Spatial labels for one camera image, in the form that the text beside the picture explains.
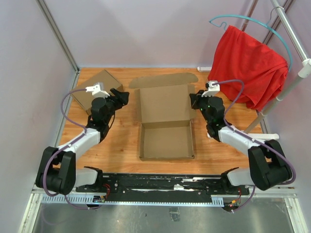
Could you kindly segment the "brown cardboard box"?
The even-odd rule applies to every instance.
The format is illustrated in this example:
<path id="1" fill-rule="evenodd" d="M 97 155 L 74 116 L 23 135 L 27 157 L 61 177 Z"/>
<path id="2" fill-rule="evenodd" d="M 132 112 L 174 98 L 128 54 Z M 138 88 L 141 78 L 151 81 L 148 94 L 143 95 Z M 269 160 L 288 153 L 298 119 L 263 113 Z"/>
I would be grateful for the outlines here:
<path id="1" fill-rule="evenodd" d="M 97 97 L 107 98 L 112 96 L 112 93 L 110 92 L 111 88 L 120 92 L 124 91 L 123 85 L 109 72 L 103 70 L 77 86 L 74 90 L 81 89 L 81 91 L 74 92 L 71 96 L 86 111 L 86 113 L 90 115 L 92 101 Z"/>
<path id="2" fill-rule="evenodd" d="M 198 78 L 175 73 L 133 79 L 140 123 L 138 156 L 142 161 L 194 159 L 190 94 Z"/>

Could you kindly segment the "white clothes rack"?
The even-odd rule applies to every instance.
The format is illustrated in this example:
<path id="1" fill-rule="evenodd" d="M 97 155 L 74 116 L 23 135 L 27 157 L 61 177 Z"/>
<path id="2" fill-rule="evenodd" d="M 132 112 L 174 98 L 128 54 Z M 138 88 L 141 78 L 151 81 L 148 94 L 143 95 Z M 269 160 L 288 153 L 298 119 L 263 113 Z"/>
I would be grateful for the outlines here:
<path id="1" fill-rule="evenodd" d="M 275 34 L 284 45 L 290 61 L 287 62 L 267 45 L 238 28 L 226 26 L 214 54 L 207 90 L 203 93 L 203 96 L 213 96 L 222 91 L 230 100 L 245 103 L 247 108 L 258 111 L 259 115 L 247 127 L 247 132 L 258 125 L 311 71 L 311 60 L 302 50 L 285 11 L 277 0 L 272 4 L 302 58 L 303 68 L 298 73 L 297 80 L 287 88 L 284 87 L 293 64 L 292 54 L 285 40 L 268 24 L 245 17 L 245 20 L 261 25 Z"/>

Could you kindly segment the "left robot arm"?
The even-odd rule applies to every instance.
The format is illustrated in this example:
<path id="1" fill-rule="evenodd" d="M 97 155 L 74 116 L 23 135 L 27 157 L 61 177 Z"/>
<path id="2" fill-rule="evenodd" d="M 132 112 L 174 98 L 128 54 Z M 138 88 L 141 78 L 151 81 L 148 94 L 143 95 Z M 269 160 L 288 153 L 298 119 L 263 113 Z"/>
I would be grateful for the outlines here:
<path id="1" fill-rule="evenodd" d="M 35 184 L 50 197 L 68 195 L 82 185 L 87 185 L 93 192 L 103 189 L 101 170 L 88 166 L 78 170 L 76 161 L 106 138 L 114 123 L 116 111 L 129 102 L 129 92 L 115 88 L 106 92 L 99 84 L 82 88 L 81 91 L 93 96 L 87 124 L 84 126 L 77 123 L 76 126 L 82 128 L 79 135 L 58 147 L 46 147 L 42 154 Z"/>

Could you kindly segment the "teal clothes hanger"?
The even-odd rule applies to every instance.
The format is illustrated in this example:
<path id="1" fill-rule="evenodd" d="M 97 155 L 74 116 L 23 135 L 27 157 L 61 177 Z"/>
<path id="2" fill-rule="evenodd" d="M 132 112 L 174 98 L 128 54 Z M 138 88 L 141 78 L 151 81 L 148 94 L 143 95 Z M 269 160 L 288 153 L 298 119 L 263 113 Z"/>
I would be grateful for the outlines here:
<path id="1" fill-rule="evenodd" d="M 283 46 L 284 46 L 284 48 L 285 48 L 285 50 L 287 52 L 287 55 L 289 57 L 288 70 L 291 71 L 292 66 L 293 66 L 293 56 L 292 56 L 292 53 L 290 51 L 290 48 L 289 48 L 288 44 L 285 42 L 283 37 L 276 30 L 274 30 L 273 28 L 268 26 L 266 23 L 263 23 L 263 22 L 255 19 L 255 18 L 247 17 L 247 16 L 243 16 L 243 15 L 236 15 L 236 14 L 218 15 L 218 16 L 215 16 L 215 17 L 211 18 L 209 20 L 209 23 L 212 24 L 213 26 L 218 27 L 218 28 L 223 28 L 226 31 L 227 28 L 228 28 L 228 23 L 227 22 L 223 21 L 221 24 L 216 24 L 213 21 L 216 20 L 216 19 L 219 19 L 219 18 L 227 18 L 227 17 L 229 17 L 229 18 L 240 18 L 240 19 L 245 19 L 245 20 L 254 22 L 254 23 L 256 23 L 256 24 L 266 28 L 269 32 L 274 34 L 280 40 L 280 42 L 283 44 Z"/>

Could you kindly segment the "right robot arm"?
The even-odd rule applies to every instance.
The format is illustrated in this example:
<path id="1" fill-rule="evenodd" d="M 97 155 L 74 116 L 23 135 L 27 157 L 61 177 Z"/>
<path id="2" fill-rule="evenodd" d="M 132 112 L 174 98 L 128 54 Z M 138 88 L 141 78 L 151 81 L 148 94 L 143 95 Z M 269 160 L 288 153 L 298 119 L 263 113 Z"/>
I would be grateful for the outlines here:
<path id="1" fill-rule="evenodd" d="M 295 181 L 296 172 L 279 142 L 252 138 L 228 123 L 220 97 L 205 97 L 200 90 L 190 94 L 190 102 L 192 109 L 199 110 L 206 121 L 209 138 L 230 145 L 248 157 L 248 168 L 236 167 L 221 174 L 220 188 L 225 194 L 232 194 L 242 185 L 265 191 Z"/>

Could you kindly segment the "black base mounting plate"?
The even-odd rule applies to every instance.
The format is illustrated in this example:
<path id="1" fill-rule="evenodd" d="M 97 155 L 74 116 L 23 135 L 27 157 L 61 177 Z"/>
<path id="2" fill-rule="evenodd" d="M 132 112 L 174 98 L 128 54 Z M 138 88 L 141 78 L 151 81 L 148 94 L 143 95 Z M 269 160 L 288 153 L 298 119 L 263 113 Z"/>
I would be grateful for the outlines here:
<path id="1" fill-rule="evenodd" d="M 110 188 L 110 195 L 126 194 L 141 196 L 146 194 L 152 200 L 164 197 L 186 198 L 192 196 L 224 195 L 247 196 L 245 186 L 225 187 L 220 175 L 183 174 L 142 174 L 142 173 L 104 173 L 102 186 L 82 185 L 76 192 L 104 193 Z"/>

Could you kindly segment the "folded brown cardboard box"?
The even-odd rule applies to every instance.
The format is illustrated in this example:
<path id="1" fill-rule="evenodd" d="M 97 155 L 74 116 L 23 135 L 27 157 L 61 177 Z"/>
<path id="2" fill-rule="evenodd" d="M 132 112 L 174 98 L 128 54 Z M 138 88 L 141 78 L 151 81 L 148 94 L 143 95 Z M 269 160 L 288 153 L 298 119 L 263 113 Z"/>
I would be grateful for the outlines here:
<path id="1" fill-rule="evenodd" d="M 103 70 L 77 86 L 74 90 L 81 89 L 81 91 L 74 92 L 71 96 L 86 111 L 86 113 L 90 115 L 92 101 L 97 97 L 107 98 L 112 96 L 112 93 L 110 92 L 111 88 L 120 92 L 124 91 L 123 85 L 109 72 Z"/>

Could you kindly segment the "aluminium frame rail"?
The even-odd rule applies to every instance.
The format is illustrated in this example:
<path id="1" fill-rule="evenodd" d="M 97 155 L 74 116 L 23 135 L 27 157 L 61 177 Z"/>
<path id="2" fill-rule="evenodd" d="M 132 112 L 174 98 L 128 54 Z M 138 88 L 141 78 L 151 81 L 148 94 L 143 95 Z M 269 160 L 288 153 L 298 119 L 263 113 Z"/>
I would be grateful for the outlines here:
<path id="1" fill-rule="evenodd" d="M 297 192 L 292 186 L 267 191 L 253 189 L 247 196 L 213 195 L 224 207 L 87 205 L 41 202 L 44 192 L 32 190 L 21 233 L 306 233 Z M 74 194 L 104 193 L 73 191 Z"/>

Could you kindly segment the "red cloth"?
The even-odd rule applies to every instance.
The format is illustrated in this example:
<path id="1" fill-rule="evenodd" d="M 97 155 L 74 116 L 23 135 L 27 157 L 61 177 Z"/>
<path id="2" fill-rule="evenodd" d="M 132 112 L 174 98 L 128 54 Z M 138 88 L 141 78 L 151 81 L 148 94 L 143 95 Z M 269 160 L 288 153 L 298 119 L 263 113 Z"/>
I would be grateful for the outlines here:
<path id="1" fill-rule="evenodd" d="M 229 26 L 216 48 L 210 81 L 221 83 L 230 100 L 261 111 L 283 89 L 287 61 L 267 45 L 234 26 Z"/>

